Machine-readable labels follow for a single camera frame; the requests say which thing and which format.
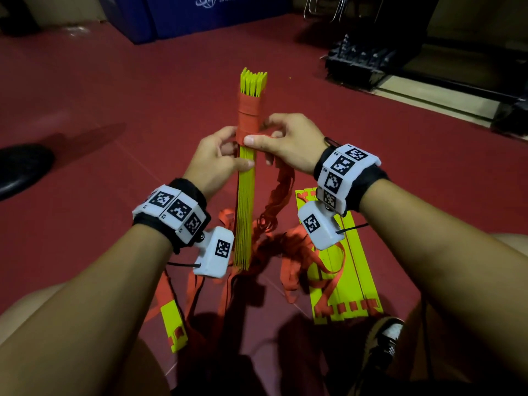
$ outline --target person's right arm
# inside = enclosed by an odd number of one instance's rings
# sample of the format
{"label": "person's right arm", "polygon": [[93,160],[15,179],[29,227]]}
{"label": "person's right arm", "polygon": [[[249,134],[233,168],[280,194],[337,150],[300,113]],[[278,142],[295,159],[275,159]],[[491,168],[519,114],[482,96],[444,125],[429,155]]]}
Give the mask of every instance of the person's right arm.
{"label": "person's right arm", "polygon": [[[274,125],[275,139],[246,145],[312,174],[326,148],[319,129],[301,114],[273,114]],[[360,212],[427,299],[528,382],[528,258],[385,179],[366,191]]]}

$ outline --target person's left arm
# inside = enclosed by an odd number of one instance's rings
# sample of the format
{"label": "person's left arm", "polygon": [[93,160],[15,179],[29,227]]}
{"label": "person's left arm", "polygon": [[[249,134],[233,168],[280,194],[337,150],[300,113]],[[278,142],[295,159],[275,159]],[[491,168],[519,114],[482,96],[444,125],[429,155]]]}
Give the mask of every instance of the person's left arm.
{"label": "person's left arm", "polygon": [[[229,126],[202,139],[183,176],[212,197],[235,171]],[[0,346],[0,394],[100,395],[137,337],[173,252],[155,229],[136,224],[52,296]]]}

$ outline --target forearm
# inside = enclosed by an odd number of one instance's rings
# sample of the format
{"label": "forearm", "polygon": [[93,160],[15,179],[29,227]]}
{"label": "forearm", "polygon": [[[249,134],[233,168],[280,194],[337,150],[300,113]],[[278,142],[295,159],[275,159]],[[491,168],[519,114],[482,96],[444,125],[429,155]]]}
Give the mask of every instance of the forearm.
{"label": "forearm", "polygon": [[360,212],[426,297],[528,380],[528,258],[387,180]]}
{"label": "forearm", "polygon": [[6,394],[101,394],[137,336],[172,252],[133,226],[0,346]]}

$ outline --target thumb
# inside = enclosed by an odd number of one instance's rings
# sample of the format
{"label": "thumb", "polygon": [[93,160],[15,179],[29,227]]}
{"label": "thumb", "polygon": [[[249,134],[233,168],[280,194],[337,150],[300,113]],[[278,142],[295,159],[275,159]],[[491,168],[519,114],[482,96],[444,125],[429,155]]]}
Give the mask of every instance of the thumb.
{"label": "thumb", "polygon": [[279,151],[279,145],[281,139],[265,136],[265,135],[254,135],[250,134],[244,137],[244,145],[255,150],[261,150],[263,152],[271,152],[273,154]]}
{"label": "thumb", "polygon": [[234,158],[233,167],[236,171],[245,172],[249,171],[255,166],[255,161],[247,158]]}

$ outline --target person's right hand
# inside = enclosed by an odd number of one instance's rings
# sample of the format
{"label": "person's right hand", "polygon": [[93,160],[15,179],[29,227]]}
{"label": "person's right hand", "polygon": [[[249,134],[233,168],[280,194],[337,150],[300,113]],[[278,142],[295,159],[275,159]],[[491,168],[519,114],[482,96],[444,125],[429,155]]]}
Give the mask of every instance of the person's right hand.
{"label": "person's right hand", "polygon": [[244,145],[266,153],[266,163],[273,163],[274,155],[294,169],[313,175],[321,154],[328,147],[317,126],[303,114],[272,114],[264,128],[277,127],[271,137],[249,135]]}

